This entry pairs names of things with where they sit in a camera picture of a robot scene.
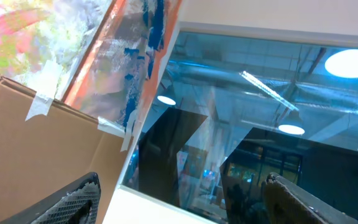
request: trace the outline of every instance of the cardboard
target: cardboard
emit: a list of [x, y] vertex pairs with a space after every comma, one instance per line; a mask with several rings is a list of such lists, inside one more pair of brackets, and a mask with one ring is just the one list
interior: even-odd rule
[[0, 77], [0, 221], [93, 171], [101, 183], [101, 223], [127, 156], [123, 138], [57, 100], [47, 116], [25, 121], [34, 96]]

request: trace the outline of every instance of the colorful abstract painting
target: colorful abstract painting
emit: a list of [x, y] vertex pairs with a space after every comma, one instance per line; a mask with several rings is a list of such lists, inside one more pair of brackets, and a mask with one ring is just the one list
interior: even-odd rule
[[126, 127], [144, 86], [152, 82], [157, 89], [156, 55], [165, 47], [167, 18], [177, 4], [117, 0], [65, 103]]
[[[60, 99], [111, 0], [0, 0], [0, 75], [34, 90], [57, 79]], [[46, 73], [52, 65], [57, 74]]]

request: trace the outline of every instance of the ceiling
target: ceiling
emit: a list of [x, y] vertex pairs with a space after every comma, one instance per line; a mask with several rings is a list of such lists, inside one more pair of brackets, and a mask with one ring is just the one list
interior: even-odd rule
[[[238, 143], [252, 127], [276, 130], [289, 112], [239, 74], [246, 71], [299, 110], [302, 138], [358, 151], [358, 79], [324, 68], [344, 49], [181, 32], [158, 93], [173, 84], [176, 107], [208, 115], [227, 133], [225, 141]], [[166, 108], [155, 99], [143, 131]]]

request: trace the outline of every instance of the round pendant light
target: round pendant light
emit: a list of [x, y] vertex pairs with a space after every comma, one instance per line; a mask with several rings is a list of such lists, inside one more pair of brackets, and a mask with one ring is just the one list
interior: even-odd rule
[[301, 135], [305, 133], [302, 123], [302, 119], [299, 117], [299, 112], [293, 110], [283, 120], [278, 129], [287, 134]]
[[332, 55], [327, 59], [325, 68], [337, 77], [358, 78], [358, 50], [344, 50]]
[[173, 91], [173, 86], [170, 85], [164, 92], [163, 94], [159, 95], [157, 97], [157, 99], [159, 101], [161, 101], [162, 103], [165, 103], [166, 105], [176, 105], [176, 101], [175, 101], [175, 92]]

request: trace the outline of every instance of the white tape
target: white tape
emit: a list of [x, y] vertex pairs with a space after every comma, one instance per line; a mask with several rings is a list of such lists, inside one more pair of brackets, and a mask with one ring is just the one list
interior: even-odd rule
[[121, 145], [120, 152], [128, 150], [129, 142], [131, 141], [131, 137], [132, 137], [132, 129], [134, 127], [136, 117], [137, 117], [137, 110], [134, 110], [129, 115], [129, 119], [128, 119], [128, 122], [127, 122], [127, 130], [126, 130], [126, 133], [125, 133], [124, 142]]
[[49, 108], [55, 99], [55, 92], [63, 67], [56, 62], [48, 60], [37, 77], [37, 83], [31, 86], [37, 93], [32, 101], [31, 107], [25, 121], [36, 115], [48, 115]]
[[125, 136], [125, 132], [120, 126], [100, 116], [98, 117], [98, 120], [98, 129], [100, 131], [104, 131], [105, 133], [113, 134], [122, 138]]

